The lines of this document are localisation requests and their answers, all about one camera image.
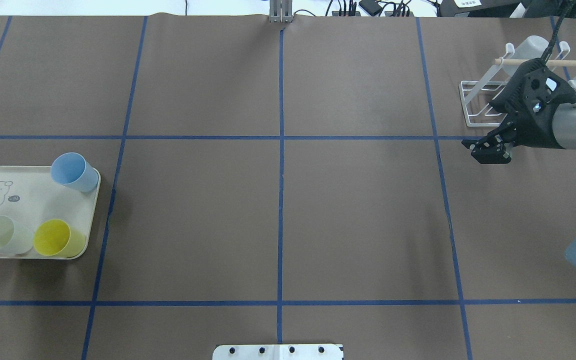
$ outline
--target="yellow cup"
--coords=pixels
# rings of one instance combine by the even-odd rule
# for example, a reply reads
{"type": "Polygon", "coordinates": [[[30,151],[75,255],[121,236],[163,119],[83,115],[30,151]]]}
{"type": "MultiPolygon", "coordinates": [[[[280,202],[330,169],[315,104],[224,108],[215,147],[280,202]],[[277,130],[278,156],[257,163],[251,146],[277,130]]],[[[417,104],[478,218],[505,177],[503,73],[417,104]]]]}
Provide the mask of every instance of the yellow cup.
{"type": "Polygon", "coordinates": [[[86,245],[86,237],[71,228],[62,219],[50,219],[42,223],[34,232],[34,250],[44,256],[71,258],[78,255],[86,245]]]}

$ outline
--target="white label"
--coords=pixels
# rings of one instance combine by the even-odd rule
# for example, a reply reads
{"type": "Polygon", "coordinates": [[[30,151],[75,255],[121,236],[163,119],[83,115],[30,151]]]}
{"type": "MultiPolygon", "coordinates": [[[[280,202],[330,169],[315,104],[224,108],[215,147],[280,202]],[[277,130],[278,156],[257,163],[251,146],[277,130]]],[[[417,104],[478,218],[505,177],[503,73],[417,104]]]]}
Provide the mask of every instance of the white label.
{"type": "Polygon", "coordinates": [[[482,0],[454,0],[458,8],[471,8],[478,7],[482,4],[482,0]]]}

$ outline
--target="white tray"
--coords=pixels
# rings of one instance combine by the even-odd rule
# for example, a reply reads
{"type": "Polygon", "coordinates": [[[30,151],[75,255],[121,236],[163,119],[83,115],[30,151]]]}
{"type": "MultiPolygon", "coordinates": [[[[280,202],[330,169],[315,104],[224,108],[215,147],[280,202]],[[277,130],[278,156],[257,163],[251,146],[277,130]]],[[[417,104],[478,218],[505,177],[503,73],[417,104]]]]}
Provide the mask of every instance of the white tray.
{"type": "Polygon", "coordinates": [[[0,253],[0,259],[72,260],[88,247],[101,175],[96,189],[82,193],[62,186],[50,176],[50,166],[0,166],[0,215],[6,215],[35,231],[50,219],[62,219],[86,237],[83,250],[73,257],[40,255],[34,248],[19,255],[0,253]]]}

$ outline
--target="wooden dowel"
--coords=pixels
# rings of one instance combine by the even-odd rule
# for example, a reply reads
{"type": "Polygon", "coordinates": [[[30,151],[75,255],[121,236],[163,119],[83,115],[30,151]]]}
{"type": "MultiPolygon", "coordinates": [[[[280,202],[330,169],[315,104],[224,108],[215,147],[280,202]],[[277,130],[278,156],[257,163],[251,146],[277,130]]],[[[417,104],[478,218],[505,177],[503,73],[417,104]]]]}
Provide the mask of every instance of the wooden dowel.
{"type": "MultiPolygon", "coordinates": [[[[523,62],[527,62],[527,59],[501,59],[497,58],[494,59],[495,65],[501,65],[503,61],[504,65],[510,66],[518,66],[521,65],[523,62]]],[[[576,67],[576,60],[548,60],[546,63],[547,66],[567,66],[569,68],[576,67]]]]}

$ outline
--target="gray table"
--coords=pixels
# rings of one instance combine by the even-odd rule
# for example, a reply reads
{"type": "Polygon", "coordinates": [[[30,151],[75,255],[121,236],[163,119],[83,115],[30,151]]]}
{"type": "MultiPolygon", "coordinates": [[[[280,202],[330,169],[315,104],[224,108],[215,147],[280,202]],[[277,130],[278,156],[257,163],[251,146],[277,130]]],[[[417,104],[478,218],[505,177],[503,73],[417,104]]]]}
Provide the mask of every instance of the gray table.
{"type": "Polygon", "coordinates": [[[0,260],[0,359],[576,358],[576,151],[459,142],[458,83],[551,26],[0,17],[0,165],[102,174],[83,256],[0,260]]]}

